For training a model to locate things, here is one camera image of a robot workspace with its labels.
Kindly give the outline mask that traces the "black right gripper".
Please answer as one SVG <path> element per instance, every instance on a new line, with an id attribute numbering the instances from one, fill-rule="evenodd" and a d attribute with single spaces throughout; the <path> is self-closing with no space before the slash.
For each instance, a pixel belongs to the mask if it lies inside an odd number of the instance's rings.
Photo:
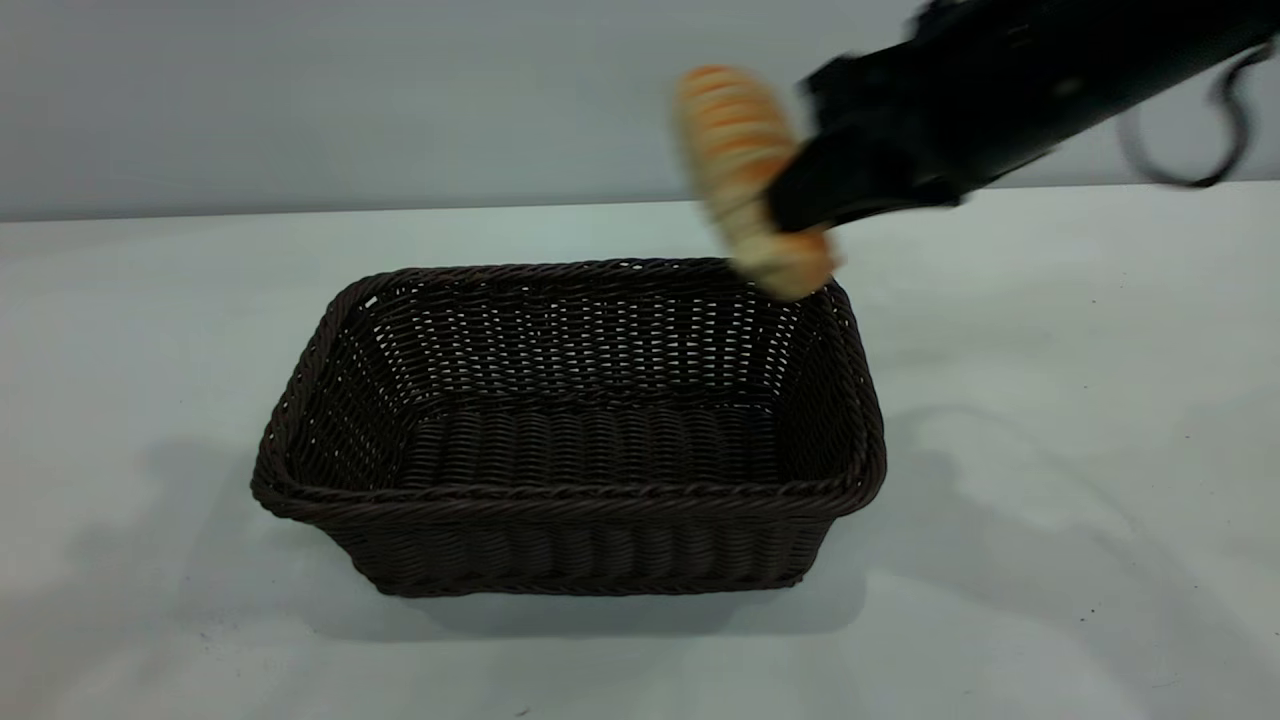
<path id="1" fill-rule="evenodd" d="M 933 1 L 910 38 L 810 73 L 815 131 L 767 187 L 785 232 L 963 196 L 1108 118 L 1088 56 L 1106 1 Z"/>

